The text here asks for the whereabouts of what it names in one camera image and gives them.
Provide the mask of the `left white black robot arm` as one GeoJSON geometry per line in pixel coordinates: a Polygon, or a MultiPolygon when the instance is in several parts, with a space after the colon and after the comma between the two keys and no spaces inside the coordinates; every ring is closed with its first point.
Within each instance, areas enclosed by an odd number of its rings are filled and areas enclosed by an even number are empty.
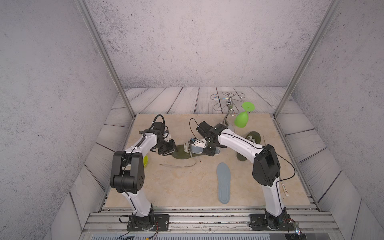
{"type": "Polygon", "coordinates": [[[175,141],[170,139],[166,128],[165,123],[153,121],[150,128],[140,131],[141,137],[131,147],[113,156],[110,186],[128,200],[133,215],[139,218],[148,217],[152,211],[152,204],[143,190],[144,157],[151,150],[161,156],[171,155],[176,150],[175,141]]]}

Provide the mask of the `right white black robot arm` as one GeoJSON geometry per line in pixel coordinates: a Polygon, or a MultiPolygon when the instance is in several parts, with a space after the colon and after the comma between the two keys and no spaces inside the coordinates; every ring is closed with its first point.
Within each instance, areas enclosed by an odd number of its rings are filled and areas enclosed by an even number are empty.
{"type": "Polygon", "coordinates": [[[217,147],[230,148],[249,160],[253,164],[252,176],[263,188],[266,213],[276,218],[283,215],[285,207],[277,186],[281,165],[273,146],[253,143],[222,124],[212,127],[203,121],[197,126],[197,132],[206,140],[203,154],[213,157],[217,147]]]}

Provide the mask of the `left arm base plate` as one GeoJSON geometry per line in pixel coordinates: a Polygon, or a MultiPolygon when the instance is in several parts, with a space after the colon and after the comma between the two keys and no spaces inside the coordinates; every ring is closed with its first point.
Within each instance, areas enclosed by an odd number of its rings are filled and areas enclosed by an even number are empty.
{"type": "Polygon", "coordinates": [[[170,215],[149,214],[147,217],[130,216],[127,223],[128,232],[167,232],[170,215]]]}

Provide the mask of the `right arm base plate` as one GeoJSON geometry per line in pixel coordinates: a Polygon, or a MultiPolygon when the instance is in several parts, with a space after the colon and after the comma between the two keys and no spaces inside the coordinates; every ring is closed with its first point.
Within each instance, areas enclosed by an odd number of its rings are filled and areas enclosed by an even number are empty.
{"type": "Polygon", "coordinates": [[[295,231],[296,225],[290,216],[282,213],[275,217],[270,214],[250,214],[249,227],[253,231],[295,231]]]}

